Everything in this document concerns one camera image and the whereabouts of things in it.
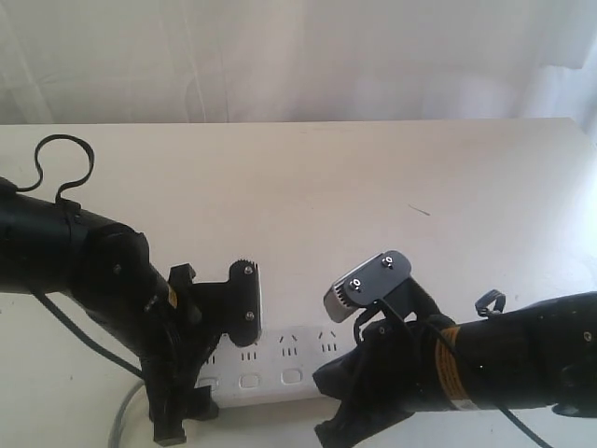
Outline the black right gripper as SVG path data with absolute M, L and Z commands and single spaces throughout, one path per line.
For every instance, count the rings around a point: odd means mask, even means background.
M 353 350 L 315 371 L 318 391 L 340 401 L 334 417 L 314 429 L 322 446 L 354 447 L 415 413 L 457 409 L 437 373 L 436 350 L 446 346 L 431 327 L 450 343 L 460 329 L 449 318 L 433 315 L 407 324 L 414 336 L 410 341 L 385 320 L 374 322 Z

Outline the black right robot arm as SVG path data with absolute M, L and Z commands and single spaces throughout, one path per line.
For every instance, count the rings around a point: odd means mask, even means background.
M 353 447 L 416 413 L 550 408 L 596 414 L 596 296 L 582 293 L 458 324 L 384 318 L 313 376 L 340 406 L 315 433 Z

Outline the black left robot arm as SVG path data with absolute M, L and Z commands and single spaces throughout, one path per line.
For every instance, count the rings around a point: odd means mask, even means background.
M 219 337 L 189 285 L 171 284 L 151 264 L 141 232 L 78 203 L 25 196 L 3 179 L 1 289 L 31 294 L 64 320 L 48 298 L 61 293 L 134 353 L 158 445 L 186 442 L 184 420 L 209 412 L 195 384 Z

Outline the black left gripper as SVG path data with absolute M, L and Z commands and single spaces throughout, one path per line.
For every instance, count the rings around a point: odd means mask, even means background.
M 219 306 L 226 283 L 196 283 L 190 264 L 163 277 L 149 263 L 89 263 L 83 268 L 83 309 L 133 352 L 140 363 L 154 442 L 186 442 L 186 418 L 217 418 L 212 388 L 195 388 L 223 332 Z

